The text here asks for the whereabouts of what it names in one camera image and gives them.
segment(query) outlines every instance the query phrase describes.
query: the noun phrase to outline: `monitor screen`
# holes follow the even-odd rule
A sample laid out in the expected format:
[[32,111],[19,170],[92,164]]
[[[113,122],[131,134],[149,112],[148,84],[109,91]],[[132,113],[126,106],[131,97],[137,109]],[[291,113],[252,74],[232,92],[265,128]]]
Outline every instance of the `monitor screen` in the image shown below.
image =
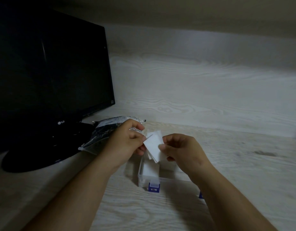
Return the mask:
[[0,3],[0,151],[113,104],[103,27]]

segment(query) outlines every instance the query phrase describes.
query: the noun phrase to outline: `left hand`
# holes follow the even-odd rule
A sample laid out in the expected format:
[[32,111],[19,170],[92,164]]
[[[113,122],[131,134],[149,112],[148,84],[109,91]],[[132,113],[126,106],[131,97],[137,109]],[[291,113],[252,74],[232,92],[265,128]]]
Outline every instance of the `left hand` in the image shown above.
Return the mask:
[[146,150],[143,145],[146,137],[139,132],[130,130],[132,127],[136,127],[141,131],[145,128],[133,119],[126,120],[111,134],[99,155],[106,161],[107,165],[112,167],[114,172],[126,163],[133,153],[143,155]]

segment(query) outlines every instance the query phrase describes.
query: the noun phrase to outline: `blue clip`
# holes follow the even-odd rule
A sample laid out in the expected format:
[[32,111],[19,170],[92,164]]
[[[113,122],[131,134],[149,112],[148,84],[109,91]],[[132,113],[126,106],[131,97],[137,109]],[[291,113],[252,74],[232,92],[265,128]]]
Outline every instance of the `blue clip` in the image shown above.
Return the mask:
[[154,192],[154,193],[159,193],[160,192],[160,184],[150,184],[150,182],[149,182],[148,191]]
[[204,199],[204,197],[203,197],[203,195],[202,195],[202,192],[200,192],[200,194],[199,194],[199,198],[200,198],[200,199]]

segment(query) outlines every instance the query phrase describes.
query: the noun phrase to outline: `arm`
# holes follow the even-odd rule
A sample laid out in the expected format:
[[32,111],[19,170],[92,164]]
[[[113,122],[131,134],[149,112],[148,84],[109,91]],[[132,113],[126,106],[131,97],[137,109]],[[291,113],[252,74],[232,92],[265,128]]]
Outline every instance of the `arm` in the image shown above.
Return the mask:
[[23,231],[89,230],[110,176],[131,157],[143,155],[145,136],[134,120],[125,121],[109,138],[103,151],[79,172]]
[[159,146],[169,161],[188,174],[201,190],[218,230],[273,230],[276,228],[208,160],[190,136],[172,134]]

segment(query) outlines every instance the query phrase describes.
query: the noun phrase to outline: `black monitor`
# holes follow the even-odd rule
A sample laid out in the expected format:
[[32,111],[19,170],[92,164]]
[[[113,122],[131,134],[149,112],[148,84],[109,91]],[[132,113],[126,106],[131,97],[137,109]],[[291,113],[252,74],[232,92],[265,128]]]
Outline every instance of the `black monitor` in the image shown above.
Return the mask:
[[6,171],[34,170],[74,155],[93,130],[82,118],[113,104],[104,27],[0,2],[0,151],[10,150]]

